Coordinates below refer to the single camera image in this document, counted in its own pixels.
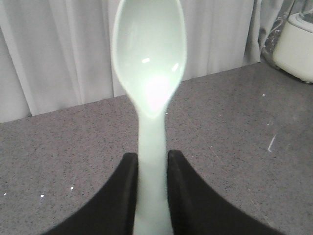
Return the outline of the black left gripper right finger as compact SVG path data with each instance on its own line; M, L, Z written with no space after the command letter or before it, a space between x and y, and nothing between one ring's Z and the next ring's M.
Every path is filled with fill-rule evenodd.
M168 202L176 235L279 235L214 191L183 153L171 150L167 168Z

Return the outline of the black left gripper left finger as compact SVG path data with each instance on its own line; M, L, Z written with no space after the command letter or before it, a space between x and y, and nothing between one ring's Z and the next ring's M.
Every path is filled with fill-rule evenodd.
M131 235L137 195L138 158L124 154L104 186L76 213L46 235Z

